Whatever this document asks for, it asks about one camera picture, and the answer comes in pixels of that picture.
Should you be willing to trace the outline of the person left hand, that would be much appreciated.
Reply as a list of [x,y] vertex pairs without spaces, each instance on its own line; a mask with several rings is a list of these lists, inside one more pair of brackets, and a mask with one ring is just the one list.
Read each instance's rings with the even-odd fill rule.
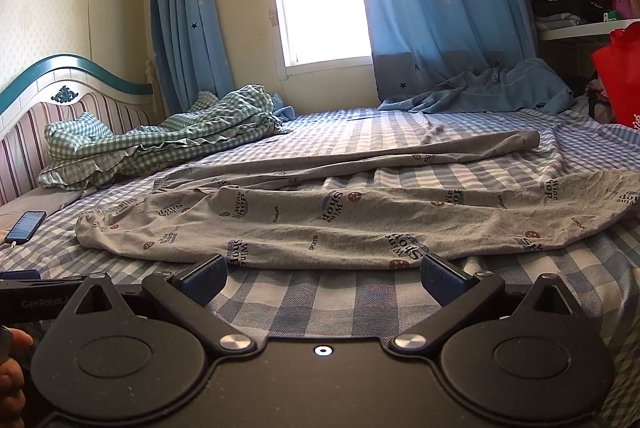
[[24,427],[22,411],[25,406],[24,375],[14,356],[32,346],[32,336],[24,330],[1,329],[1,426]]

